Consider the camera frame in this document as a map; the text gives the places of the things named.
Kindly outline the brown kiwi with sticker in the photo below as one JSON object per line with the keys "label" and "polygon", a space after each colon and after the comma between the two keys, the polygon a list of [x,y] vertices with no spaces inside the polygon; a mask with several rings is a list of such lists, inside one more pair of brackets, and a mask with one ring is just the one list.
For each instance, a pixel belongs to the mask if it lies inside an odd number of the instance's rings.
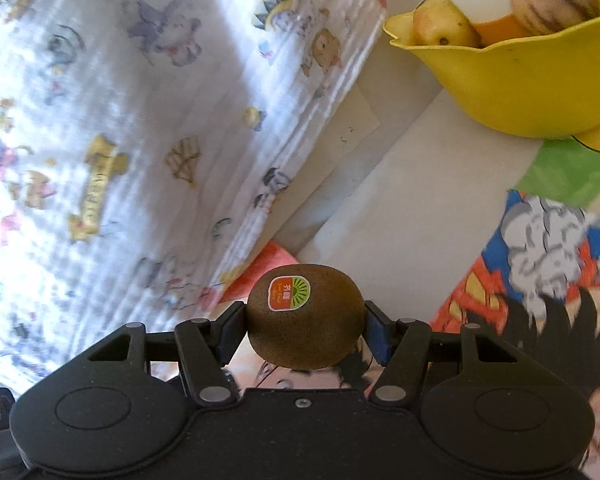
{"label": "brown kiwi with sticker", "polygon": [[318,370],[351,353],[365,326],[363,296],[347,274],[320,264],[290,264],[262,275],[248,296],[254,352],[273,365]]}

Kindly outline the small orange kumquat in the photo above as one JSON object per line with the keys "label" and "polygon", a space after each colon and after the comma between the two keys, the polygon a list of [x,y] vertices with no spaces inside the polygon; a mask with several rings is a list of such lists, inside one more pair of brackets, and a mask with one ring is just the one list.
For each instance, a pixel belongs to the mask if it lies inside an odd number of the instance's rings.
{"label": "small orange kumquat", "polygon": [[509,39],[526,38],[531,32],[518,23],[513,14],[507,14],[497,20],[482,23],[471,23],[480,36],[481,47],[490,47],[492,44]]}

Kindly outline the straw hat anime drawing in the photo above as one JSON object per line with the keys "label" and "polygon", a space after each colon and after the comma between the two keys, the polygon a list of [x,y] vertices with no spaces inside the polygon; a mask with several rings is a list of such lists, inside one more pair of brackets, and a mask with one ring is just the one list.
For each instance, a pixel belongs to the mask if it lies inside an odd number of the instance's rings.
{"label": "straw hat anime drawing", "polygon": [[500,225],[432,321],[487,325],[577,387],[595,430],[581,462],[600,479],[600,136],[546,141],[508,191]]}

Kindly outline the white printed cartoon cloth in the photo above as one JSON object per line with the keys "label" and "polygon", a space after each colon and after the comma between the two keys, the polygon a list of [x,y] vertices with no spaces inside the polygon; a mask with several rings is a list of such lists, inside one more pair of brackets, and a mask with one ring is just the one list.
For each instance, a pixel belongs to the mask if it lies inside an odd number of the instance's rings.
{"label": "white printed cartoon cloth", "polygon": [[0,386],[219,302],[385,0],[0,0]]}

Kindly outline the yellow plastic bowl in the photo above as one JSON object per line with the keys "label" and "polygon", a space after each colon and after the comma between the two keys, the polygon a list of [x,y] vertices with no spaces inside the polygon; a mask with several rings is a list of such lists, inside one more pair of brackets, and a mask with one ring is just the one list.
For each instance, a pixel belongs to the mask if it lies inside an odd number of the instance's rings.
{"label": "yellow plastic bowl", "polygon": [[548,36],[482,49],[414,44],[411,14],[385,21],[390,44],[419,58],[464,112],[524,138],[562,139],[600,125],[600,17]]}

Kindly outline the pale apple in bowl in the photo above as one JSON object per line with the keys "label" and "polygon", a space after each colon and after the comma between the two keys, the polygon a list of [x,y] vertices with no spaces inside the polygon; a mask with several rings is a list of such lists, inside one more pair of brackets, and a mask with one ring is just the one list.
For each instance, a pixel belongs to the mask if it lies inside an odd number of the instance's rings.
{"label": "pale apple in bowl", "polygon": [[413,37],[420,46],[480,48],[481,37],[452,0],[424,0],[413,12]]}

